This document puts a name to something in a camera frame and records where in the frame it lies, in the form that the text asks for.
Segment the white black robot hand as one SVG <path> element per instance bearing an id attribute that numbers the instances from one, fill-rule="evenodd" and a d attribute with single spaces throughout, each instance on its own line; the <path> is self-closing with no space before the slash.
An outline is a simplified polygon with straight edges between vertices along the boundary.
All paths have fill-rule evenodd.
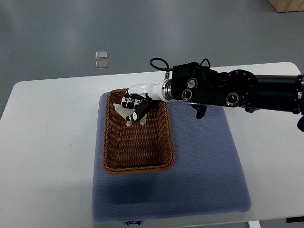
<path id="1" fill-rule="evenodd" d="M 121 100 L 121 107 L 132 109 L 133 112 L 125 117 L 129 125 L 143 119 L 152 106 L 153 101 L 173 102 L 171 96 L 171 80 L 164 79 L 158 84 L 138 84 L 130 86 Z"/>

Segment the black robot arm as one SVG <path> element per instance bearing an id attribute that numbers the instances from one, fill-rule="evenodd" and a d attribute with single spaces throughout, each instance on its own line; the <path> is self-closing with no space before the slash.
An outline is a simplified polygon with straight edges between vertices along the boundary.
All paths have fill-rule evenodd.
<path id="1" fill-rule="evenodd" d="M 189 103 L 201 119 L 208 105 L 304 113 L 304 76 L 254 75 L 236 69 L 220 72 L 197 62 L 174 66 L 166 97 Z"/>

